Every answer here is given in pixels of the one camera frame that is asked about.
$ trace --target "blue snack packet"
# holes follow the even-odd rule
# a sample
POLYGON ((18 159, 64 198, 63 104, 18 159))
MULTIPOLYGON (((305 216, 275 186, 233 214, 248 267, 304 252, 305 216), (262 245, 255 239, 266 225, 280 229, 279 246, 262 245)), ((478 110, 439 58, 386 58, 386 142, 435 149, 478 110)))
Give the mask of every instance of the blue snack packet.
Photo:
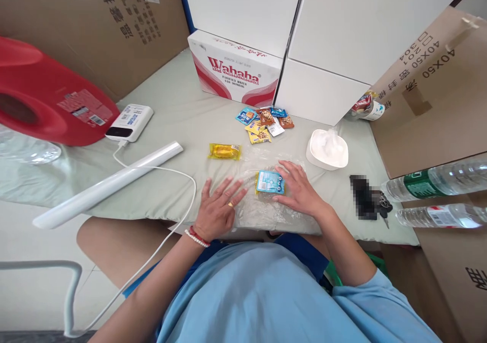
POLYGON ((259 192, 284 194, 283 177, 277 172, 260 170, 257 177, 256 190, 259 192))
POLYGON ((288 116, 288 114, 286 113, 286 110, 277 109, 275 107, 270 109, 270 113, 274 117, 287 117, 288 116))
POLYGON ((249 107, 245 107, 243 110, 240 111, 239 115, 235 117, 235 119, 237 119, 244 125, 250 124, 256 118, 257 118, 257 112, 255 112, 249 107))

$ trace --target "blue shorts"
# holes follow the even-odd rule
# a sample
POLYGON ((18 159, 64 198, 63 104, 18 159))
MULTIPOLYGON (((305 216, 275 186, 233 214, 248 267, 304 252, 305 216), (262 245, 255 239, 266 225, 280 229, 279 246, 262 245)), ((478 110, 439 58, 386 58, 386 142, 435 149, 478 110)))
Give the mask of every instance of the blue shorts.
MULTIPOLYGON (((323 272, 328 266, 328 259, 321 254, 315 247, 313 247, 306 239, 298 234, 285 233, 278 237, 275 244, 279 244, 284 248, 292 252, 306 267, 309 268, 316 281, 319 282, 323 277, 323 272)), ((213 255, 215 255, 219 250, 228 246, 228 243, 221 243, 219 241, 213 241, 208 248, 201 253, 196 262, 191 266, 188 273, 184 277, 180 288, 186 283, 186 281, 193 275, 198 267, 200 267, 204 262, 209 260, 213 255)), ((158 264, 154 264, 149 268, 142 276, 136 279, 127 289, 123 292, 125 298, 127 298, 149 275, 149 273, 158 264)))

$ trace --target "wahaha logo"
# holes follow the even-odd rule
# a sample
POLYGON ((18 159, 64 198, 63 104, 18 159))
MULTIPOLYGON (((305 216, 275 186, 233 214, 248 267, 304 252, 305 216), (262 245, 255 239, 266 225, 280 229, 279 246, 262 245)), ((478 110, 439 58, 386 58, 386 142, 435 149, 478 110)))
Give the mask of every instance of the wahaha logo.
POLYGON ((208 57, 210 63, 212 65, 212 69, 216 72, 226 74, 231 77, 239 78, 245 80, 246 82, 251 82, 254 84, 259 84, 259 78, 250 75, 247 71, 241 72, 234 69, 232 66, 225 66, 221 60, 217 60, 211 57, 208 57))

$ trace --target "hand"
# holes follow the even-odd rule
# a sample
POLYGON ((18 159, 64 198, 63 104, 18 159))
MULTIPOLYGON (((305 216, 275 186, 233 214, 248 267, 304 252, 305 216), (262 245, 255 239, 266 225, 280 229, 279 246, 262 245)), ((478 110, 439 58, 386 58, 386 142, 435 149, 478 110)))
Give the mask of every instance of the hand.
POLYGON ((240 188, 243 181, 236 181, 230 188, 226 189, 232 182, 233 177, 228 177, 210 196, 212 179, 208 178, 201 192, 201 206, 198 217, 193 225, 194 231, 207 242, 217 239, 229 232, 235 221, 235 210, 228 203, 237 206, 247 193, 247 188, 242 188, 239 193, 234 193, 240 188))
POLYGON ((333 210, 316 193, 303 167, 286 160, 280 160, 279 164, 287 169, 285 171, 282 167, 275 167, 275 170, 284 178, 287 188, 291 191, 291 197, 279 195, 273 197, 274 201, 282 203, 293 210, 311 215, 314 218, 323 212, 333 210))

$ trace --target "green bottle label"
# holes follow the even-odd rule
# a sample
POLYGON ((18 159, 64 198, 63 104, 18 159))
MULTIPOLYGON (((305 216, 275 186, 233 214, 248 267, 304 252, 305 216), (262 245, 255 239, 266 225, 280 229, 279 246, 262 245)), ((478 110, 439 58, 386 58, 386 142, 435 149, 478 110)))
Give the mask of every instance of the green bottle label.
POLYGON ((407 190, 416 198, 432 198, 447 196, 441 192, 428 175, 427 170, 411 173, 404 176, 404 185, 407 190))

